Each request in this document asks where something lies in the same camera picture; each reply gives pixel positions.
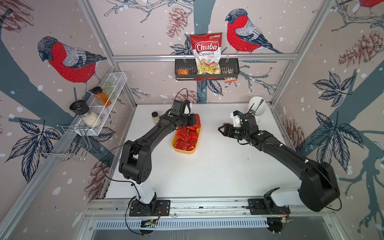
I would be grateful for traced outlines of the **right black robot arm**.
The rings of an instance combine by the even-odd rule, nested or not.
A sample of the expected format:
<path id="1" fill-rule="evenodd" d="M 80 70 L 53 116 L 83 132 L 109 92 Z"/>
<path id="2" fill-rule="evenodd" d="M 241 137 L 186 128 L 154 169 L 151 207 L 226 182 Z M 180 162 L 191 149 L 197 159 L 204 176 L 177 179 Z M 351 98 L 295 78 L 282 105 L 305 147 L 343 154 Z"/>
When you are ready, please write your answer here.
<path id="1" fill-rule="evenodd" d="M 268 214 L 278 213 L 282 207 L 305 206 L 314 212 L 328 208 L 333 201 L 340 199 L 336 175 L 328 163 L 318 163 L 290 149 L 268 131 L 260 130 L 251 114 L 232 113 L 232 124 L 219 127 L 219 132 L 240 145 L 250 145 L 264 152 L 292 171 L 301 180 L 295 190 L 274 188 L 264 194 L 262 207 Z"/>

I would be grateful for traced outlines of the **red tea bag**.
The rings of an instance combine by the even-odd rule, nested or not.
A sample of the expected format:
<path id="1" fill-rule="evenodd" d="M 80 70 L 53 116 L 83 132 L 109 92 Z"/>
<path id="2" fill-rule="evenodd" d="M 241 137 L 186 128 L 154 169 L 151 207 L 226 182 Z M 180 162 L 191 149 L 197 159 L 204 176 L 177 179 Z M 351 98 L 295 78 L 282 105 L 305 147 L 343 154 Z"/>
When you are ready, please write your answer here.
<path id="1" fill-rule="evenodd" d="M 201 128 L 201 120 L 200 120 L 200 116 L 198 114 L 195 114 L 195 125 L 194 127 L 196 129 L 200 129 Z"/>

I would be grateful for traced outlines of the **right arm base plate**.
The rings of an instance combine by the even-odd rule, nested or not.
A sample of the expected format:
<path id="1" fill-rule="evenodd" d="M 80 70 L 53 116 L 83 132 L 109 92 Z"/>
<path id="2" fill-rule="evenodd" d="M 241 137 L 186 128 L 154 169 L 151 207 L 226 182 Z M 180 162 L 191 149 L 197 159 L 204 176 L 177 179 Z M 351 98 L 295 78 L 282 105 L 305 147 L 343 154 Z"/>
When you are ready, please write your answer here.
<path id="1" fill-rule="evenodd" d="M 247 209 L 251 215 L 290 215 L 290 208 L 287 206 L 279 207 L 270 199 L 248 199 Z"/>

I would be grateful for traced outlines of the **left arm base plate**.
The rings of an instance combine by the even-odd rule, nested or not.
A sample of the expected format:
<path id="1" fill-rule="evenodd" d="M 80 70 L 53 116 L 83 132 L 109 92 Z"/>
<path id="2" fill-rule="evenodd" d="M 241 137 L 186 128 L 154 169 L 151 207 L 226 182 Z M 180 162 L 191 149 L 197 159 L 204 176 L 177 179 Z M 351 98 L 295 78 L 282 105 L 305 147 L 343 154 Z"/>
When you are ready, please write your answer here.
<path id="1" fill-rule="evenodd" d="M 129 207 L 130 217 L 169 216 L 170 200 L 153 200 L 148 205 L 134 200 Z"/>

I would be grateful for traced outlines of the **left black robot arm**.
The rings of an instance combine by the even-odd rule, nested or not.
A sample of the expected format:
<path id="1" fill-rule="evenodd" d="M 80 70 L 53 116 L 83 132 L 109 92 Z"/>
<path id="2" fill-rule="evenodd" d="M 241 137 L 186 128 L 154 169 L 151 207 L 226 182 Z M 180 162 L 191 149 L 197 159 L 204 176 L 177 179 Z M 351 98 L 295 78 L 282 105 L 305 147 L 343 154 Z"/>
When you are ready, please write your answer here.
<path id="1" fill-rule="evenodd" d="M 153 150 L 178 127 L 192 127 L 196 121 L 195 114 L 176 116 L 165 113 L 144 136 L 135 141 L 125 142 L 119 163 L 119 172 L 125 179 L 134 183 L 140 203 L 150 205 L 156 201 L 156 193 L 148 181 L 152 171 Z"/>

